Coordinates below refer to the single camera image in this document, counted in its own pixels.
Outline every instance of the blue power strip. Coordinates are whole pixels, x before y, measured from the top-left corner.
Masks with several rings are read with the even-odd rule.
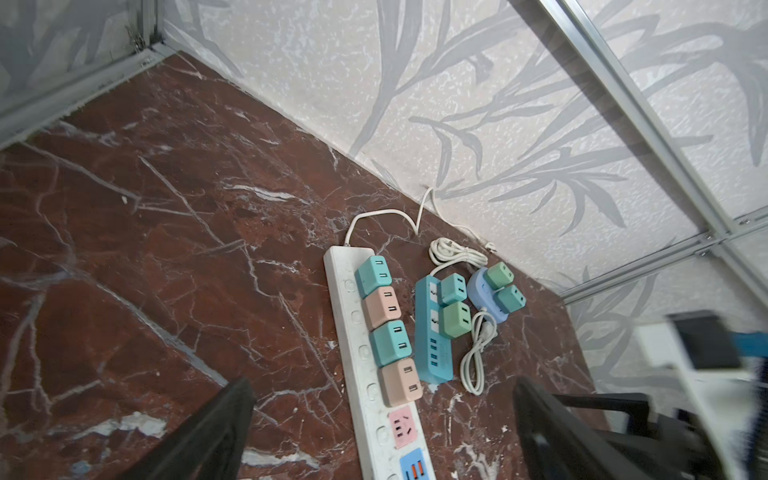
[[[421,380],[435,384],[453,380],[451,340],[440,335],[439,283],[435,277],[425,276],[416,282],[415,289],[416,371]]]

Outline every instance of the wall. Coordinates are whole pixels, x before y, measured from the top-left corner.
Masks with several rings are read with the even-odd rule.
[[[0,102],[130,54],[131,3],[0,2]]]
[[[552,288],[698,232],[534,2],[169,0],[166,34]]]

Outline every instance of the outlet socket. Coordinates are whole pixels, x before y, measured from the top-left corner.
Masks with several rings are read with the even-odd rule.
[[[400,459],[403,480],[429,480],[424,452],[416,449]]]
[[[485,271],[485,281],[491,290],[499,290],[515,281],[515,274],[506,263],[499,262]]]
[[[472,315],[464,302],[440,310],[440,333],[450,339],[458,338],[472,329]]]
[[[389,424],[392,426],[392,434],[395,436],[396,449],[401,449],[419,437],[419,432],[413,423],[411,407],[408,405],[390,413]]]
[[[380,286],[392,285],[392,275],[389,274],[386,258],[374,255],[363,262],[355,272],[355,281],[362,298],[366,298]]]

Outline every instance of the blue object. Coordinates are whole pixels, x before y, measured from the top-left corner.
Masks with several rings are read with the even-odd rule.
[[[381,255],[368,257],[355,272],[357,290],[362,298],[366,298],[380,286],[392,285],[392,276],[386,266],[386,260]]]
[[[451,340],[440,335],[439,280],[428,275],[416,282],[416,339],[414,361],[419,378],[427,383],[453,380]]]
[[[768,358],[768,333],[731,333],[739,356]]]
[[[487,268],[482,267],[472,274],[467,282],[467,295],[477,310],[486,308],[496,323],[506,322],[508,314],[494,300],[494,291],[485,279],[486,270]]]
[[[404,359],[413,353],[406,326],[402,320],[390,320],[371,332],[373,359],[379,368]]]
[[[400,459],[400,469],[403,480],[429,480],[427,462],[424,460],[424,452],[416,449]]]
[[[525,306],[525,297],[515,285],[505,286],[493,295],[493,299],[505,313],[517,312]]]
[[[437,295],[440,306],[463,302],[467,299],[467,283],[464,281],[464,277],[458,273],[452,273],[440,280],[440,284],[437,287]]]

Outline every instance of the white textured wall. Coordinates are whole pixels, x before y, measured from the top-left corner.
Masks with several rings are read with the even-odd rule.
[[[646,48],[648,42],[693,24],[704,25],[705,34],[731,28],[747,35],[738,32],[765,25],[761,4],[729,2],[747,17],[722,15],[722,8],[708,16],[675,10],[672,22],[645,21],[640,30],[636,17],[653,11],[664,18],[668,2],[585,7],[623,61],[640,51],[640,65],[657,66],[634,74],[647,88],[680,71],[676,58]],[[422,185],[437,186],[447,218],[476,227],[514,265],[564,289],[697,231],[643,169],[636,157],[646,154],[643,145],[536,5],[166,0],[165,31],[409,196],[421,197]],[[707,45],[694,41],[687,48]],[[765,56],[764,48],[750,48],[750,55]],[[759,183],[768,171],[758,161],[764,155],[742,153],[765,135],[759,128],[749,133],[743,91],[754,88],[734,83],[733,65],[713,67],[720,70],[712,85],[699,85],[695,73],[677,79],[692,82],[682,90],[697,101],[672,87],[661,88],[660,101],[649,96],[662,110],[667,97],[676,99],[675,111],[662,117],[697,165],[715,172],[710,177],[724,170],[739,176],[731,184]],[[760,68],[763,73],[752,73],[758,90],[766,87]],[[719,104],[722,98],[727,105]],[[691,105],[697,109],[687,113]],[[674,116],[692,114],[697,119],[688,124]],[[717,166],[723,162],[730,167]],[[727,188],[715,190],[734,197]],[[728,209],[741,213],[766,203],[744,197]]]

